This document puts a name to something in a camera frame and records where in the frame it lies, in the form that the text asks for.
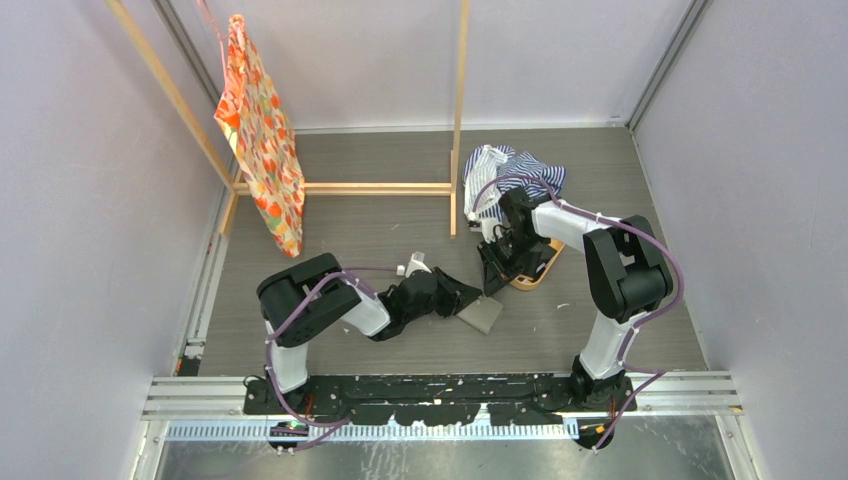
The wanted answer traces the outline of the yellow oval tray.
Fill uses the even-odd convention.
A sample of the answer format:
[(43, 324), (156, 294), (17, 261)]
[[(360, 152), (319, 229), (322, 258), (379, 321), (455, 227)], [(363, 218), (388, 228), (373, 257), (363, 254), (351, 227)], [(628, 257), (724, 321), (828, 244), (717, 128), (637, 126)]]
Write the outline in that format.
[(552, 265), (556, 262), (565, 244), (557, 239), (551, 239), (550, 243), (542, 249), (540, 264), (532, 276), (520, 274), (510, 282), (510, 285), (520, 291), (531, 291), (536, 289), (543, 281)]

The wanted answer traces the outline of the clear grey card holder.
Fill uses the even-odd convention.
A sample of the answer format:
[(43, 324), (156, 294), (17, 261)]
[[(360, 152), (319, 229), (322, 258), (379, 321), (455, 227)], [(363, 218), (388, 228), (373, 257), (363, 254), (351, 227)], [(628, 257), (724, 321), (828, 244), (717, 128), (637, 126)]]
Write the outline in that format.
[(456, 316), (482, 334), (488, 335), (503, 308), (499, 301), (481, 296), (461, 309)]

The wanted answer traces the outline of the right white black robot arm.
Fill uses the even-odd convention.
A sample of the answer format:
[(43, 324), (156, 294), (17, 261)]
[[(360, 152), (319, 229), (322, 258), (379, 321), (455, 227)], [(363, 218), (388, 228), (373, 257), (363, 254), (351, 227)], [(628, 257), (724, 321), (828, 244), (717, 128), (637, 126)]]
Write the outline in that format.
[(639, 215), (591, 214), (558, 198), (532, 200), (521, 188), (508, 191), (499, 204), (507, 225), (477, 246), (485, 294), (535, 272), (553, 240), (583, 254), (597, 314), (566, 391), (584, 410), (610, 403), (625, 390), (625, 357), (638, 329), (674, 290), (666, 248)]

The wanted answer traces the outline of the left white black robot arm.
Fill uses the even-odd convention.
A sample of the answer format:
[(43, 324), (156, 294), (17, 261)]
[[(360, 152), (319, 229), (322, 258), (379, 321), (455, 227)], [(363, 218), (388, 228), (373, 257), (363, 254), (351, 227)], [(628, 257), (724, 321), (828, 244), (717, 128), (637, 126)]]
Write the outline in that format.
[(307, 398), (309, 342), (338, 321), (381, 342), (400, 335), (406, 326), (437, 315), (454, 317), (483, 297), (414, 252), (396, 267), (401, 277), (382, 292), (372, 289), (356, 268), (344, 268), (324, 253), (278, 272), (257, 287), (267, 330), (268, 400), (280, 412), (298, 412)]

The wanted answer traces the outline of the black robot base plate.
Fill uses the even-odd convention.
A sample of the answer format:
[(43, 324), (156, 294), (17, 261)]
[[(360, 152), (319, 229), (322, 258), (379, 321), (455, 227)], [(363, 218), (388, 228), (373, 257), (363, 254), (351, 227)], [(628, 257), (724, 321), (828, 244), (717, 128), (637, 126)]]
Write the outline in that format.
[(566, 413), (605, 420), (634, 410), (629, 378), (618, 387), (585, 394), (569, 375), (314, 375), (277, 395), (265, 377), (243, 379), (243, 411), (250, 416), (295, 412), (322, 426), (341, 421), (360, 426), (469, 425), (486, 417), (494, 426), (549, 425)]

